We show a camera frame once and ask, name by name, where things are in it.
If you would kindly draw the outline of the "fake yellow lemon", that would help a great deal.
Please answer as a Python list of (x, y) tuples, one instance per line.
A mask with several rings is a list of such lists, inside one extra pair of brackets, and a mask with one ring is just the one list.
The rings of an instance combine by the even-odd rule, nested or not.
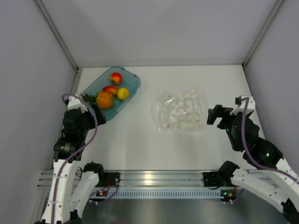
[(129, 93), (129, 90), (127, 88), (124, 88), (124, 87), (121, 87), (118, 89), (118, 92), (117, 92), (117, 98), (119, 100), (126, 100), (128, 97), (129, 97), (130, 93)]

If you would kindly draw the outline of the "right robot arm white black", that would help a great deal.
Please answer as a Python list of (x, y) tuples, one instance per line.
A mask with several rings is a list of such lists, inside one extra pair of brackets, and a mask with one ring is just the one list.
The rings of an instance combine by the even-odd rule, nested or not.
[(250, 102), (239, 103), (238, 107), (228, 108), (216, 105), (208, 110), (207, 124), (225, 130), (231, 147), (243, 153), (243, 159), (263, 171), (275, 185), (270, 185), (239, 165), (226, 161), (215, 172), (215, 179), (221, 186), (237, 186), (265, 200), (275, 207), (291, 223), (299, 222), (299, 176), (289, 166), (282, 152), (270, 141), (259, 136), (257, 126), (250, 116), (254, 107)]

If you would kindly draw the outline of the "fake red apple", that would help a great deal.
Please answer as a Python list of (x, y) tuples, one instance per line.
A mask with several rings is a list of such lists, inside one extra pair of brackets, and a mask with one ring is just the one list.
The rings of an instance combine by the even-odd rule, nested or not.
[(118, 72), (114, 72), (110, 75), (110, 82), (113, 85), (120, 85), (122, 83), (122, 75)]

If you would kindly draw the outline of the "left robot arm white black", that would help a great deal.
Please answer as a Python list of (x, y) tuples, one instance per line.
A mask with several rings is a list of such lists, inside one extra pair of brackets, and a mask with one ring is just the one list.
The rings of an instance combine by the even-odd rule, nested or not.
[(39, 224), (80, 224), (84, 208), (95, 186), (106, 180), (103, 165), (84, 162), (83, 150), (90, 130), (105, 124), (95, 105), (81, 105), (64, 114), (62, 135), (54, 145), (53, 178), (46, 208)]

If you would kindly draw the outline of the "fake red yellow mango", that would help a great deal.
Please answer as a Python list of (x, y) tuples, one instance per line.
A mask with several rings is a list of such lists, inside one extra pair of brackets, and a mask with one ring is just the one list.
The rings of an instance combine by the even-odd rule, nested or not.
[(109, 86), (105, 86), (102, 91), (103, 92), (108, 92), (110, 94), (112, 94), (113, 96), (117, 96), (117, 92), (118, 92), (118, 87), (113, 86), (113, 85), (109, 85)]

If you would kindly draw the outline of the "clear zip top bag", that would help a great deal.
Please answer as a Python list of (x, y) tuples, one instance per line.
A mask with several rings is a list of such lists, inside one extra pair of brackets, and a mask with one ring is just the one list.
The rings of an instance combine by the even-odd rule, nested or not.
[(151, 116), (159, 132), (195, 132), (204, 127), (198, 89), (164, 91), (154, 98)]

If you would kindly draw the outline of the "fake pineapple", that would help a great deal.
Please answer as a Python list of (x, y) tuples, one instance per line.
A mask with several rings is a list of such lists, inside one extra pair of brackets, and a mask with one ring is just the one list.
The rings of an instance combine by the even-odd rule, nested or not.
[(82, 93), (81, 96), (85, 102), (96, 104), (100, 109), (110, 109), (114, 105), (114, 96), (105, 91), (100, 91), (96, 95)]

